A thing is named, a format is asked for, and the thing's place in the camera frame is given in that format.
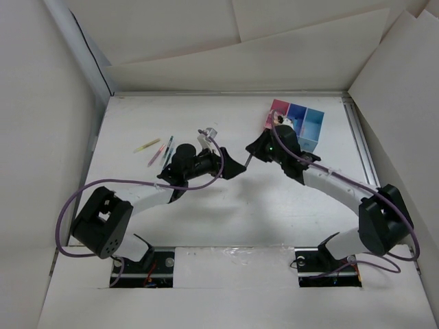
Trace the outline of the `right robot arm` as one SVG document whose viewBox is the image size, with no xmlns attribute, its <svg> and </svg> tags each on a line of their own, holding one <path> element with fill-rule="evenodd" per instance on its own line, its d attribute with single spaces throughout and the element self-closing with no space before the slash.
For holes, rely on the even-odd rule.
<svg viewBox="0 0 439 329">
<path fill-rule="evenodd" d="M 332 270 L 342 259 L 356 254 L 384 256 L 407 236 L 419 246 L 397 187 L 367 185 L 324 166 L 320 157 L 300 148 L 292 127 L 265 129 L 246 151 L 263 162 L 277 163 L 287 177 L 323 192 L 357 215 L 357 227 L 335 233 L 319 244 L 317 261 L 323 269 Z"/>
</svg>

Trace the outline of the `pink purple highlighter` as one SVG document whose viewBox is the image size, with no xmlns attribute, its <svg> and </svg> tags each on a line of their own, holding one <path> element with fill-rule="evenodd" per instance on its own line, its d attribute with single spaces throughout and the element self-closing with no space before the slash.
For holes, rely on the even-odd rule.
<svg viewBox="0 0 439 329">
<path fill-rule="evenodd" d="M 157 152 L 153 155 L 152 159 L 148 162 L 147 167 L 151 167 L 156 159 L 161 155 L 162 151 L 164 150 L 166 144 L 163 144 L 160 146 L 160 148 L 157 150 Z"/>
</svg>

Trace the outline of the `green cap gel pen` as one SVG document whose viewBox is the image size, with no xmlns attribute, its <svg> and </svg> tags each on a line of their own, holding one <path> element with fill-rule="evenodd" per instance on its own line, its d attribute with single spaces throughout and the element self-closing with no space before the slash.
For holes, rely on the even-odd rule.
<svg viewBox="0 0 439 329">
<path fill-rule="evenodd" d="M 168 141 L 168 143 L 167 143 L 167 146 L 166 146 L 166 148 L 165 148 L 165 153 L 163 154 L 163 157 L 162 157 L 162 159 L 161 159 L 161 166 L 162 166 L 162 167 L 163 167 L 164 164 L 165 164 L 165 160 L 166 160 L 166 158 L 167 158 L 167 155 L 168 155 L 168 153 L 169 153 L 169 150 L 170 150 L 170 148 L 171 148 L 171 146 L 172 146 L 173 141 L 174 141 L 174 135 L 171 135 L 170 138 L 169 138 L 169 141 Z"/>
</svg>

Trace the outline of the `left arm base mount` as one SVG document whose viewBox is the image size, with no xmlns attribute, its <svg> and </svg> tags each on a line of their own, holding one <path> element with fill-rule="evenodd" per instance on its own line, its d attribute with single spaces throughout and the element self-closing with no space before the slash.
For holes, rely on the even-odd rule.
<svg viewBox="0 0 439 329">
<path fill-rule="evenodd" d="M 174 285 L 175 247 L 153 247 L 137 234 L 124 237 L 112 257 L 110 288 L 167 289 Z"/>
</svg>

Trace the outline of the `yellow highlighter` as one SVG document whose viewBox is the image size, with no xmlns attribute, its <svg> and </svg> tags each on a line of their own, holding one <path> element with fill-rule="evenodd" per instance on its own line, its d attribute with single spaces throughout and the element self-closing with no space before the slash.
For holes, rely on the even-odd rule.
<svg viewBox="0 0 439 329">
<path fill-rule="evenodd" d="M 160 141 L 161 141 L 160 138 L 154 139 L 154 140 L 152 140 L 152 141 L 150 141 L 150 142 L 148 142 L 148 143 L 146 143 L 146 144 L 144 144 L 144 145 L 142 145 L 142 146 L 140 146 L 140 147 L 137 147 L 137 148 L 133 151 L 133 153 L 135 154 L 135 153 L 138 153 L 138 152 L 140 152 L 140 151 L 143 151 L 144 149 L 146 149 L 146 148 L 148 148 L 148 147 L 151 147 L 152 145 L 155 145 L 155 144 L 157 144 L 157 143 L 160 142 Z"/>
</svg>

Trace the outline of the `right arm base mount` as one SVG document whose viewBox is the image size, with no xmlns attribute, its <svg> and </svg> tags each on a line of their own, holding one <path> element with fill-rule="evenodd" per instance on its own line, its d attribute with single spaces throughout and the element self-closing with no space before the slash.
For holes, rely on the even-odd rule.
<svg viewBox="0 0 439 329">
<path fill-rule="evenodd" d="M 298 274 L 301 288 L 362 287 L 358 268 L 347 258 L 336 260 L 326 248 L 333 234 L 317 247 L 297 247 L 289 267 Z"/>
</svg>

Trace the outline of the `orange highlighter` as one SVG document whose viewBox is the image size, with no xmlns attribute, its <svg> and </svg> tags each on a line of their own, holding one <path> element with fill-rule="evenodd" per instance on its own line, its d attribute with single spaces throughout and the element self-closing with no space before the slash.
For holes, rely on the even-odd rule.
<svg viewBox="0 0 439 329">
<path fill-rule="evenodd" d="M 249 166 L 249 164 L 250 164 L 252 158 L 253 158 L 253 155 L 250 154 L 250 155 L 248 156 L 248 158 L 247 158 L 245 164 L 244 164 L 245 168 L 248 168 L 248 166 Z"/>
</svg>

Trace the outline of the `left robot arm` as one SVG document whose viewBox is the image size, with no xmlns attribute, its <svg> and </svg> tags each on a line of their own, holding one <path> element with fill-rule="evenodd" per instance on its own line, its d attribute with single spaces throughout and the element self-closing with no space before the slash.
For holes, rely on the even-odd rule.
<svg viewBox="0 0 439 329">
<path fill-rule="evenodd" d="M 95 189 L 73 221 L 71 233 L 101 259 L 122 257 L 137 271 L 147 271 L 154 262 L 154 247 L 145 239 L 126 233 L 130 219 L 149 208 L 177 201 L 189 187 L 189 180 L 202 175 L 232 179 L 246 171 L 225 147 L 195 152 L 191 144 L 176 148 L 170 163 L 158 175 L 171 188 L 140 185 L 116 193 L 101 186 Z"/>
</svg>

